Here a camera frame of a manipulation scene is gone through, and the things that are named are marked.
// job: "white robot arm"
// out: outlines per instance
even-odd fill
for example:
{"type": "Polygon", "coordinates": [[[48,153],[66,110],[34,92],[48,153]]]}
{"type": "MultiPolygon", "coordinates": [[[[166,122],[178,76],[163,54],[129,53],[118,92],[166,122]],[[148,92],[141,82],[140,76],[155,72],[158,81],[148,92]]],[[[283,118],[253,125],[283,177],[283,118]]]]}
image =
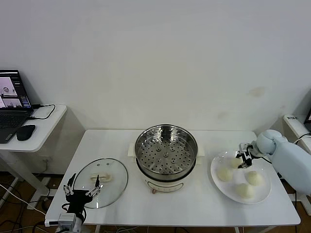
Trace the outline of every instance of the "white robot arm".
{"type": "Polygon", "coordinates": [[[297,191],[311,196],[311,155],[287,141],[275,130],[266,130],[251,144],[241,143],[240,154],[246,168],[252,159],[268,156],[273,167],[297,191]]]}

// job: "stainless steel steamer basket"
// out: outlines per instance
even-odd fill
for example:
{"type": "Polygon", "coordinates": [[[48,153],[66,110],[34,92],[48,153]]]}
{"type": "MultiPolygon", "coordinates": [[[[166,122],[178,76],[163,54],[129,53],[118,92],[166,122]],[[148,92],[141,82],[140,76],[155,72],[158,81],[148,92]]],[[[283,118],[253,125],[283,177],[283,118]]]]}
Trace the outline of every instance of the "stainless steel steamer basket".
{"type": "Polygon", "coordinates": [[[198,152],[194,137],[174,125],[148,128],[135,143],[137,165],[157,181],[173,182],[187,176],[195,165],[198,152]]]}

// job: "white table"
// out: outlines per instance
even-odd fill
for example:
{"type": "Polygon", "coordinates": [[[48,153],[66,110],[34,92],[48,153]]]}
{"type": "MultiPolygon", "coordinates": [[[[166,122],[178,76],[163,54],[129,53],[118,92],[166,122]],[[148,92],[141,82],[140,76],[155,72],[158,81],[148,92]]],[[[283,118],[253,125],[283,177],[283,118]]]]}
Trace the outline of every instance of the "white table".
{"type": "MultiPolygon", "coordinates": [[[[33,116],[46,117],[51,112],[51,110],[52,106],[41,107],[34,111],[33,116]]],[[[45,120],[27,120],[24,125],[35,125],[35,130],[28,140],[18,141],[15,134],[7,144],[0,144],[0,162],[13,176],[16,177],[11,186],[14,186],[18,180],[25,179],[32,187],[36,189],[36,192],[33,195],[31,201],[39,200],[41,196],[48,194],[49,189],[45,185],[47,185],[49,178],[44,178],[42,182],[38,180],[20,159],[19,156],[21,154],[14,152],[38,151],[49,137],[59,120],[62,118],[66,110],[67,107],[65,105],[56,105],[55,110],[49,118],[45,120]]],[[[49,196],[54,196],[55,192],[56,190],[51,190],[49,196]]]]}
{"type": "Polygon", "coordinates": [[[115,158],[127,168],[129,180],[125,192],[113,204],[101,209],[86,209],[85,224],[134,226],[280,226],[296,225],[300,218],[273,167],[256,160],[269,173],[270,196],[262,203],[237,203],[218,190],[209,171],[212,159],[222,151],[236,150],[240,142],[256,139],[246,131],[191,131],[205,157],[193,171],[193,182],[168,194],[152,194],[141,179],[140,171],[127,157],[130,143],[141,131],[87,130],[59,185],[46,215],[45,224],[57,221],[61,205],[66,203],[62,186],[85,165],[99,158],[115,158]]]}

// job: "black mouse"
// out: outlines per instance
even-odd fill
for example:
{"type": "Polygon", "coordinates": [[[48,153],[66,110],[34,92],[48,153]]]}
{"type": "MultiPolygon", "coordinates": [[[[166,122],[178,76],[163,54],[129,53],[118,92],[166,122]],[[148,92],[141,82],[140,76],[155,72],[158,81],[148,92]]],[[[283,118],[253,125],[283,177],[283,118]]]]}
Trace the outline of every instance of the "black mouse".
{"type": "Polygon", "coordinates": [[[16,132],[18,141],[25,141],[30,138],[34,130],[35,125],[24,125],[20,127],[16,132]]]}

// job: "laptop screen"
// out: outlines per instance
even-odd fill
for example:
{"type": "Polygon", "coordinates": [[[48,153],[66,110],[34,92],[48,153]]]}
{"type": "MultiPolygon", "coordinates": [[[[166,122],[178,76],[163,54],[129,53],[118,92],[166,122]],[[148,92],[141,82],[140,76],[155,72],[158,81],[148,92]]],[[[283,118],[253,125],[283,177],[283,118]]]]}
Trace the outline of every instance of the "laptop screen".
{"type": "Polygon", "coordinates": [[[31,109],[17,70],[0,70],[0,108],[31,109]]]}

